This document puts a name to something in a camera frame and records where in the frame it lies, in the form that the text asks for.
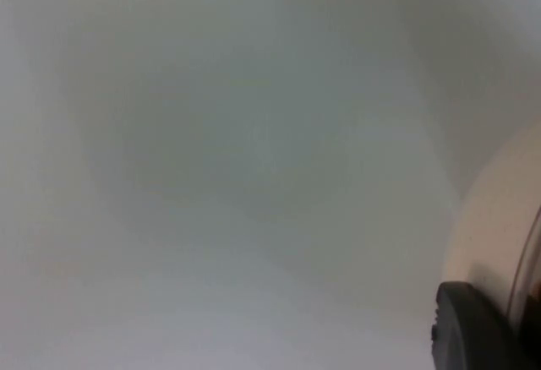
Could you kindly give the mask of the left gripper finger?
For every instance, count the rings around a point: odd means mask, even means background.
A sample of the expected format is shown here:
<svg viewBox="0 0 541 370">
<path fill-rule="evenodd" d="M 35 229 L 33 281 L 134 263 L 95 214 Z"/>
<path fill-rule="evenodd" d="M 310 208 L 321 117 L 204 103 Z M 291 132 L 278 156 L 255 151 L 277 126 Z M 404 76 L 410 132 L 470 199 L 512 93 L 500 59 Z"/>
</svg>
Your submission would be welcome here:
<svg viewBox="0 0 541 370">
<path fill-rule="evenodd" d="M 437 370 L 539 369 L 540 301 L 528 297 L 519 330 L 478 289 L 461 281 L 439 285 L 431 328 Z"/>
</svg>

